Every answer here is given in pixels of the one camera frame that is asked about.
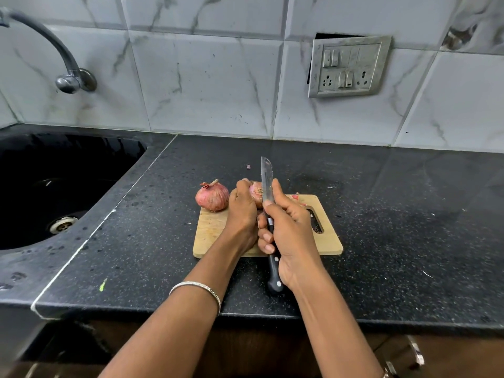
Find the cutting board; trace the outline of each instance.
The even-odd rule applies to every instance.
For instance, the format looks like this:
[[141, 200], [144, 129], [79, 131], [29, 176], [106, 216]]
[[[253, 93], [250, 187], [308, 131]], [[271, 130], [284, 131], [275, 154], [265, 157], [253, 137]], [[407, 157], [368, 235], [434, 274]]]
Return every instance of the cutting board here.
[[[338, 239], [334, 228], [327, 217], [322, 204], [315, 195], [297, 195], [300, 203], [305, 203], [307, 209], [311, 209], [321, 232], [313, 232], [315, 243], [317, 244], [318, 253], [321, 255], [341, 254], [343, 252], [343, 245]], [[219, 237], [224, 226], [226, 225], [228, 210], [225, 209], [220, 212], [212, 212], [208, 209], [202, 208], [198, 219], [198, 228], [194, 238], [194, 246], [192, 247], [192, 254], [194, 257], [201, 258], [211, 247], [214, 241]], [[246, 252], [243, 257], [265, 256], [264, 253], [258, 248], [257, 243], [252, 249]]]

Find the drain strainer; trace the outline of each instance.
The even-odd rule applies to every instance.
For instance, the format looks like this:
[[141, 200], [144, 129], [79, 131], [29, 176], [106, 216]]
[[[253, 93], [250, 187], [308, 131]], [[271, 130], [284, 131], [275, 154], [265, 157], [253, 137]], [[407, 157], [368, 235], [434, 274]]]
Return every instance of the drain strainer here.
[[53, 235], [61, 233], [65, 231], [67, 228], [71, 227], [73, 224], [75, 224], [77, 220], [79, 219], [77, 219], [75, 216], [62, 217], [61, 219], [58, 219], [51, 224], [49, 232], [52, 233]]

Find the faucet spout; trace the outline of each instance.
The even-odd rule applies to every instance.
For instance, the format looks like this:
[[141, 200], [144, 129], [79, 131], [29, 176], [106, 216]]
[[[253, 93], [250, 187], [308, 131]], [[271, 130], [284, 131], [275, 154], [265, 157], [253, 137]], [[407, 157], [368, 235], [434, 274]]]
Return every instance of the faucet spout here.
[[6, 28], [10, 27], [10, 20], [16, 20], [22, 24], [25, 24], [32, 28], [33, 30], [40, 33], [45, 37], [52, 45], [58, 50], [61, 58], [66, 66], [66, 75], [62, 75], [56, 79], [56, 86], [64, 93], [74, 94], [79, 88], [87, 92], [92, 92], [96, 90], [97, 81], [95, 76], [85, 69], [79, 68], [79, 65], [75, 61], [74, 56], [68, 50], [62, 41], [55, 36], [44, 24], [41, 24], [36, 19], [29, 17], [28, 15], [16, 11], [14, 9], [9, 9], [5, 7], [0, 7], [0, 26]]

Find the knife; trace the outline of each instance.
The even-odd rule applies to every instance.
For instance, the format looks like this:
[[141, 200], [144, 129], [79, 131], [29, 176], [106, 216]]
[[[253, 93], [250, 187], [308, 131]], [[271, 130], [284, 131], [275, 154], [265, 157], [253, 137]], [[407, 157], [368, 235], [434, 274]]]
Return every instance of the knife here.
[[[270, 202], [275, 202], [275, 198], [273, 197], [273, 167], [271, 166], [271, 162], [268, 158], [264, 156], [261, 157], [261, 184], [262, 184], [262, 196], [263, 202], [269, 200]], [[266, 211], [264, 212], [264, 216], [266, 216], [266, 220], [268, 221], [268, 231], [273, 233], [275, 229], [275, 223], [273, 218], [269, 216]], [[268, 255], [268, 265], [270, 267], [270, 280], [268, 281], [268, 289], [272, 294], [277, 294], [283, 291], [283, 283], [280, 280], [280, 274], [278, 274], [278, 263], [280, 262], [280, 252], [276, 244], [273, 242], [275, 247], [275, 252], [273, 254]]]

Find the knife handle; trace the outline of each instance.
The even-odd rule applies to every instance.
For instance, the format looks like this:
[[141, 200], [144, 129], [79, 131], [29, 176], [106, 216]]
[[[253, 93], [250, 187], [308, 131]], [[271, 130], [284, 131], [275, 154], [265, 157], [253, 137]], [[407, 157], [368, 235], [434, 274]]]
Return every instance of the knife handle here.
[[[264, 213], [268, 221], [268, 231], [273, 233], [275, 229], [273, 218], [266, 214], [266, 212]], [[273, 242], [273, 246], [275, 247], [275, 252], [268, 255], [268, 265], [270, 267], [270, 280], [268, 281], [268, 289], [272, 294], [278, 294], [283, 291], [284, 287], [282, 280], [280, 279], [280, 274], [278, 273], [278, 264], [280, 263], [281, 255], [275, 242]]]

